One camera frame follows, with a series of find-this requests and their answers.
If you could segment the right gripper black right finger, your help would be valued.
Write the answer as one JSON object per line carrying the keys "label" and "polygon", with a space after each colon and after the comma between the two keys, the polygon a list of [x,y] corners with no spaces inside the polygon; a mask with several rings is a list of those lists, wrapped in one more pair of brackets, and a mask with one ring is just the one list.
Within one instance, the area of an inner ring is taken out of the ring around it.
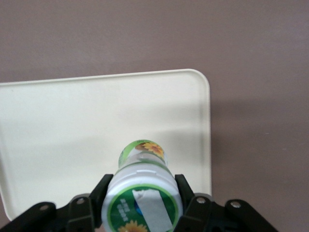
{"label": "right gripper black right finger", "polygon": [[183,203],[183,215],[179,218],[175,232],[211,232],[213,202],[206,194],[193,193],[183,174],[175,175]]}

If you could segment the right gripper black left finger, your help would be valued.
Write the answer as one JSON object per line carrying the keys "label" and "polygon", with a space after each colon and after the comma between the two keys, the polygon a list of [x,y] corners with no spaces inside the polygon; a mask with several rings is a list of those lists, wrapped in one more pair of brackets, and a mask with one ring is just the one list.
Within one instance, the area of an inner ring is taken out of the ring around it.
{"label": "right gripper black left finger", "polygon": [[102,226],[101,210],[113,174],[106,174],[89,194],[75,196],[69,203],[69,232],[94,232]]}

